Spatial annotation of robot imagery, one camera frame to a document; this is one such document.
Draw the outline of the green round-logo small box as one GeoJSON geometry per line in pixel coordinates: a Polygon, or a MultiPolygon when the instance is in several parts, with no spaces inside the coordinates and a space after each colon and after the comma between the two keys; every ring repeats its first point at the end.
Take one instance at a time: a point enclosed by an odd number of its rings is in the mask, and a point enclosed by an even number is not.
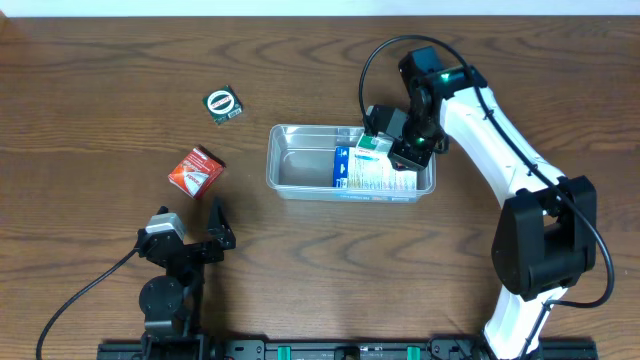
{"type": "Polygon", "coordinates": [[[217,125],[228,122],[244,112],[242,102],[229,85],[225,85],[205,96],[203,104],[217,125]]]}

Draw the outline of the white green medicine box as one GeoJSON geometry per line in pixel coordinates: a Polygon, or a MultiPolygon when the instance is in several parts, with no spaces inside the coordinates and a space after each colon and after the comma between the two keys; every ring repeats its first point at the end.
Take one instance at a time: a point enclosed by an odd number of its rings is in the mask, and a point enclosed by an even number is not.
{"type": "Polygon", "coordinates": [[[376,136],[363,133],[356,144],[356,150],[366,156],[387,157],[393,145],[393,139],[386,134],[376,136]]]}

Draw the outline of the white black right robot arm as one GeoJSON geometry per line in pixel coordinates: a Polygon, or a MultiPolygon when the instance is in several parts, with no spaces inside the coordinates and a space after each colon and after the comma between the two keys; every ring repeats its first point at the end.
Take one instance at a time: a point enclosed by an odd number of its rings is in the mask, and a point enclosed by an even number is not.
{"type": "Polygon", "coordinates": [[[421,171],[456,141],[480,171],[501,213],[491,259],[499,298],[474,350],[481,359],[595,359],[592,341],[540,338],[552,309],[595,264],[597,194],[568,178],[519,133],[471,65],[445,67],[432,47],[409,52],[398,70],[408,113],[375,111],[398,170],[421,171]]]}

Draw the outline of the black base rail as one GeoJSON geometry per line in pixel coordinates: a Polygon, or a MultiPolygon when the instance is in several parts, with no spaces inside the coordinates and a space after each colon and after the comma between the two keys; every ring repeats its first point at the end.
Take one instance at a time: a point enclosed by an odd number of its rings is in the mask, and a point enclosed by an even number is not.
{"type": "Polygon", "coordinates": [[[494,359],[475,338],[435,338],[427,342],[270,342],[234,340],[205,349],[202,343],[110,342],[97,348],[98,360],[473,360],[494,359]]]}

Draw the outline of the blue fever patch packet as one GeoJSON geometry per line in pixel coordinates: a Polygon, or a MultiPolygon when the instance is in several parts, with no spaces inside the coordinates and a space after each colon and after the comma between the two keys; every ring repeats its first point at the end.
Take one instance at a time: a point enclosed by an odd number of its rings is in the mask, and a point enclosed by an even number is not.
{"type": "Polygon", "coordinates": [[[335,149],[332,185],[346,199],[408,201],[418,191],[418,176],[395,170],[380,152],[356,147],[335,149]]]}

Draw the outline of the red Panadol box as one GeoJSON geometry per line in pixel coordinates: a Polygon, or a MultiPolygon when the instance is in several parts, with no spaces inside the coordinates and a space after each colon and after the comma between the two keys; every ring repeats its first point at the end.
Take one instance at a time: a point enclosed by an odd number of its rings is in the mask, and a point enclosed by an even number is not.
{"type": "Polygon", "coordinates": [[[225,169],[224,161],[204,146],[197,145],[167,178],[192,199],[200,199],[225,169]]]}

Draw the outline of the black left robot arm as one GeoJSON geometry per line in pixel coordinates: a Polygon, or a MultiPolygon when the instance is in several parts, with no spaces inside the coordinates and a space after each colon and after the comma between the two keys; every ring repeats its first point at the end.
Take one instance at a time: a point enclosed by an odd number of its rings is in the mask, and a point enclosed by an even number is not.
{"type": "Polygon", "coordinates": [[[200,326],[204,268],[223,261],[224,252],[236,247],[236,237],[218,198],[211,206],[206,230],[205,241],[185,243],[185,225],[177,214],[161,207],[138,231],[134,250],[165,270],[149,280],[139,294],[145,328],[139,359],[210,360],[222,355],[200,326]]]}

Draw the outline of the clear plastic container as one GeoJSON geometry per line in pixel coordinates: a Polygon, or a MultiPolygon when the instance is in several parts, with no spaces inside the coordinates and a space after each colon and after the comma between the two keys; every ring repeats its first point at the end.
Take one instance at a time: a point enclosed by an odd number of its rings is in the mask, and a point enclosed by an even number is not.
{"type": "MultiPolygon", "coordinates": [[[[279,124],[269,135],[266,165],[267,184],[285,199],[322,201],[364,201],[342,197],[332,185],[335,149],[356,147],[364,133],[362,127],[279,124]]],[[[415,202],[436,186],[435,160],[416,172],[418,191],[415,202]]]]}

